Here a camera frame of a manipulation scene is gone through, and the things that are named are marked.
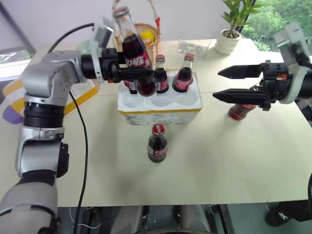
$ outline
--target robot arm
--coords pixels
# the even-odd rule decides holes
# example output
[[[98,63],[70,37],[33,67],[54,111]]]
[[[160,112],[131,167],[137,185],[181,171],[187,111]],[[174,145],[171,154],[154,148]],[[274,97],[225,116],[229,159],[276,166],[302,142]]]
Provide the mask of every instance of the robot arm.
[[[218,74],[232,79],[255,78],[263,73],[259,86],[252,89],[228,89],[213,96],[227,103],[259,105],[268,111],[277,100],[289,104],[295,99],[312,97],[312,65],[309,51],[299,25],[289,24],[274,35],[284,63],[265,62],[260,65],[232,66]]]
[[[104,49],[111,33],[109,24],[102,23],[94,34],[94,44],[100,49],[94,46],[91,55],[51,52],[22,73],[25,111],[16,154],[20,181],[0,203],[0,233],[57,232],[56,178],[68,169],[68,145],[62,142],[63,118],[72,85],[87,78],[120,82],[153,73],[144,67],[120,68],[125,63],[122,53]]]

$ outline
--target gray wall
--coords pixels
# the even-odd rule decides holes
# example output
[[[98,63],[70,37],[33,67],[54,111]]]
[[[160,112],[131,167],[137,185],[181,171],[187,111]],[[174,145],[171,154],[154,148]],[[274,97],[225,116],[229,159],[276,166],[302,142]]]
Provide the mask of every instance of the gray wall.
[[[112,0],[1,0],[12,18],[36,49],[51,44],[64,32],[94,22],[101,15],[111,17]],[[220,16],[222,0],[155,0],[161,17],[163,40],[178,39],[182,31],[209,34],[217,38],[228,28]],[[155,24],[147,0],[121,0],[130,8],[134,22]],[[87,39],[90,29],[75,33],[66,42]]]

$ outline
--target green trees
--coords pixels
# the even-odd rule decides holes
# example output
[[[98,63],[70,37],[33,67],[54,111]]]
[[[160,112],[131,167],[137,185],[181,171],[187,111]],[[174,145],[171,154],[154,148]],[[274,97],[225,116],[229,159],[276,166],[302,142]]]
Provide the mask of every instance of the green trees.
[[[259,50],[278,51],[272,35],[286,24],[297,21],[305,36],[309,39],[308,47],[312,52],[312,1],[311,0],[257,0],[263,5],[259,14],[250,15],[242,35],[254,40]]]

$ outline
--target shoe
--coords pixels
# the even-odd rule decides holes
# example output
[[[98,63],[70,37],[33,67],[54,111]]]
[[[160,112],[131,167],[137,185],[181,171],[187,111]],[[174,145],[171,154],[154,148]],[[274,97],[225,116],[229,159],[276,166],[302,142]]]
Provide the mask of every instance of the shoe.
[[[271,227],[278,227],[287,223],[291,217],[287,215],[280,206],[276,206],[269,210],[265,217],[266,223]]]

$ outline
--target wicker basket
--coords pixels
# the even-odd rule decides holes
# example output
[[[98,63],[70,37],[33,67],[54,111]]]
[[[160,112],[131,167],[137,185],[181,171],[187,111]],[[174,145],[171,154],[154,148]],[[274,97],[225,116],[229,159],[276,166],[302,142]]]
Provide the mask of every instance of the wicker basket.
[[[146,24],[146,23],[135,23],[135,26],[136,26],[137,32],[139,34],[145,32],[147,30],[153,32],[154,37],[155,37],[155,41],[150,45],[146,45],[146,51],[147,51],[152,63],[155,64],[156,56],[160,53],[160,17],[157,13],[154,0],[148,0],[148,1],[150,2],[151,6],[152,6],[157,28],[155,28],[149,24]],[[120,0],[114,0],[113,11],[116,9],[117,4],[119,2],[120,2]],[[114,41],[114,44],[115,44],[115,47],[117,48],[118,51],[122,51],[121,35],[117,29],[118,29],[118,25],[115,21],[115,30],[114,30],[115,41]]]

